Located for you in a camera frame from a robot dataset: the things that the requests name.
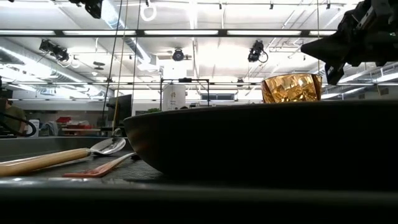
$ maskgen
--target dark wok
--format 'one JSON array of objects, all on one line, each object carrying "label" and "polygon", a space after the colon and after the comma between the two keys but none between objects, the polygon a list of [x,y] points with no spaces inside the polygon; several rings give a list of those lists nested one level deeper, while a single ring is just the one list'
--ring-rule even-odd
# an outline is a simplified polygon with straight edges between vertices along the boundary
[{"label": "dark wok", "polygon": [[144,161],[179,178],[395,189],[397,120],[398,101],[322,101],[151,113],[124,126]]}]

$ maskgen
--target gold cup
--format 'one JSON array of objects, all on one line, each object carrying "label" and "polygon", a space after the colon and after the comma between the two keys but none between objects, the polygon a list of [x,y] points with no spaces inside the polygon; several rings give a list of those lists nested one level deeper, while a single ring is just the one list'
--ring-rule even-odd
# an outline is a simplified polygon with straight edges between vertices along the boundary
[{"label": "gold cup", "polygon": [[319,101],[322,77],[314,74],[288,74],[267,78],[261,83],[264,103]]}]

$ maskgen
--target white ring hook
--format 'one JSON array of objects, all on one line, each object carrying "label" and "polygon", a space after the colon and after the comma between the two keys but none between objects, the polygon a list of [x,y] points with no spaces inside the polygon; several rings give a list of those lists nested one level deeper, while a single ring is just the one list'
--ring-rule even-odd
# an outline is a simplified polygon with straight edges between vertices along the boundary
[{"label": "white ring hook", "polygon": [[[145,9],[149,9],[149,8],[151,8],[152,10],[153,10],[153,12],[152,12],[152,15],[150,16],[150,17],[146,17],[145,16]],[[152,20],[154,20],[155,19],[155,17],[156,17],[156,15],[157,15],[157,10],[156,10],[156,6],[154,5],[154,4],[149,4],[149,6],[144,6],[144,8],[141,8],[141,11],[140,11],[140,15],[141,15],[141,18],[144,20],[144,21],[146,21],[146,22],[149,22],[149,21],[152,21]]]}]

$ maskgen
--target red spatula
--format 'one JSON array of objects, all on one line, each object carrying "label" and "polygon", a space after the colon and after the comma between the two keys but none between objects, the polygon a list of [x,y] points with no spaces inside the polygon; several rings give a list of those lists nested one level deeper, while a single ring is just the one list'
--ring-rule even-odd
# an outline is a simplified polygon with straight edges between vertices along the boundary
[{"label": "red spatula", "polygon": [[99,166],[95,169],[92,170],[86,170],[81,173],[70,173],[70,174],[63,174],[62,177],[87,177],[87,178],[99,178],[103,177],[106,174],[110,173],[116,166],[118,166],[120,163],[122,163],[125,159],[128,157],[134,156],[138,159],[138,156],[135,152],[126,154],[122,157],[119,157],[111,162],[105,163],[102,166]]}]

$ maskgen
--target spoon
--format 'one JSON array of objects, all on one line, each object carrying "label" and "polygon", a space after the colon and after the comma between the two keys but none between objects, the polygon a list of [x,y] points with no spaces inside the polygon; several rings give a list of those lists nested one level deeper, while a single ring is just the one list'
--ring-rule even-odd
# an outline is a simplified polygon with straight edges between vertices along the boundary
[{"label": "spoon", "polygon": [[86,170],[81,173],[69,173],[69,174],[63,174],[62,177],[81,177],[81,178],[99,178],[103,177],[106,174],[110,173],[116,166],[118,166],[120,163],[122,163],[124,160],[126,160],[128,157],[132,157],[134,160],[139,160],[140,158],[138,155],[133,152],[126,154],[124,156],[121,156],[111,162],[107,162],[95,169],[92,170]]},{"label": "spoon", "polygon": [[107,156],[120,151],[125,145],[126,140],[124,138],[111,138],[101,141],[89,149],[73,149],[27,159],[2,162],[0,163],[0,176],[24,174],[36,169],[82,159],[88,157],[91,153],[98,156]]}]

